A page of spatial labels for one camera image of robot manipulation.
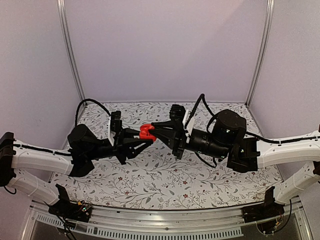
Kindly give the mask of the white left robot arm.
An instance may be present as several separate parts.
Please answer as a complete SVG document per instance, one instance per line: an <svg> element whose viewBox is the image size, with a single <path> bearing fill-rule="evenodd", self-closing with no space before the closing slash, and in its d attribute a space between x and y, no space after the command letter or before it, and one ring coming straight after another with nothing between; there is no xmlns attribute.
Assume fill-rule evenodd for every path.
<svg viewBox="0 0 320 240"><path fill-rule="evenodd" d="M85 124L77 125L68 135L70 148L57 150L29 145L6 132L0 138L0 185L20 190L43 200L63 216L74 213L74 205L60 187L49 187L23 169L44 170L81 178L94 169L94 161L116 157L122 164L152 145L156 137L148 131L119 128L98 139Z"/></svg>

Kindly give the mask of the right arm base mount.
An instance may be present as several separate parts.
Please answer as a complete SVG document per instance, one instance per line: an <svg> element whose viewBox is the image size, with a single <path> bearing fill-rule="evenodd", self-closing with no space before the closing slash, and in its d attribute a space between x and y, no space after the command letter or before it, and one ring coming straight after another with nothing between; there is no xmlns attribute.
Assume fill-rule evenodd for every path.
<svg viewBox="0 0 320 240"><path fill-rule="evenodd" d="M275 187L272 186L265 192L263 203L241 208L242 218L245 223L260 221L285 213L285 205L276 203L274 190Z"/></svg>

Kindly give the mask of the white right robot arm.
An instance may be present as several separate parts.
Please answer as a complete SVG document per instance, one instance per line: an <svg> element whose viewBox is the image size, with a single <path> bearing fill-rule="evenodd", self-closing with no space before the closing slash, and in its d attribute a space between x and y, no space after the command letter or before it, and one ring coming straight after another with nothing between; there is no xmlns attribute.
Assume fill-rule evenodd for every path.
<svg viewBox="0 0 320 240"><path fill-rule="evenodd" d="M209 121L213 129L193 127L193 116L172 109L170 120L152 124L149 133L162 141L181 159L185 150L197 156L212 157L214 162L227 160L227 167L238 173L255 172L272 165L304 162L304 166L282 183L266 190L258 213L269 218L292 197L320 180L320 132L296 138L271 140L247 132L247 121L229 109L215 114Z"/></svg>

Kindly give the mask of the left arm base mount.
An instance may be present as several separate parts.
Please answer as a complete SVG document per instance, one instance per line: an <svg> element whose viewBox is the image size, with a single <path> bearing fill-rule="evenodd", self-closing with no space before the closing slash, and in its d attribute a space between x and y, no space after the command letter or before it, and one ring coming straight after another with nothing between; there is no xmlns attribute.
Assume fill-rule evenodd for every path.
<svg viewBox="0 0 320 240"><path fill-rule="evenodd" d="M84 202L71 202L66 189L59 185L55 185L58 190L58 201L49 205L48 212L61 218L88 223L92 214L92 204Z"/></svg>

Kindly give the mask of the red round charging case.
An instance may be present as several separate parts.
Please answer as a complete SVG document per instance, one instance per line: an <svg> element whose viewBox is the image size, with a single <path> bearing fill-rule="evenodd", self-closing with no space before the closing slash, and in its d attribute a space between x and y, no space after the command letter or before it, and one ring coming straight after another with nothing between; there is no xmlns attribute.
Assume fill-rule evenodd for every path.
<svg viewBox="0 0 320 240"><path fill-rule="evenodd" d="M157 138L150 133L150 130L154 129L155 127L150 123L143 124L140 127L139 138L143 140L152 140L153 142L155 142Z"/></svg>

